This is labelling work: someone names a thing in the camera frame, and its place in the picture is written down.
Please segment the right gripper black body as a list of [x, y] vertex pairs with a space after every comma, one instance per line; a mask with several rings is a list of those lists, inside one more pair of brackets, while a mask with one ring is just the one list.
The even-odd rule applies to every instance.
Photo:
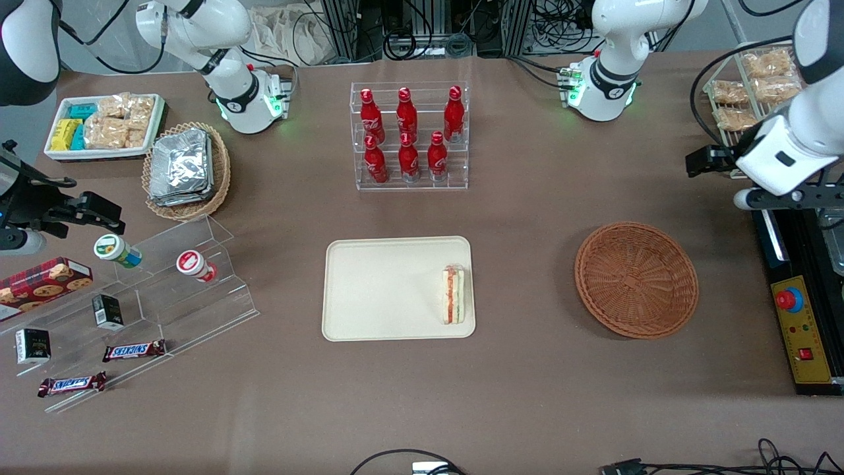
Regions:
[[16, 142], [2, 144], [2, 229], [43, 230], [43, 174], [15, 154]]

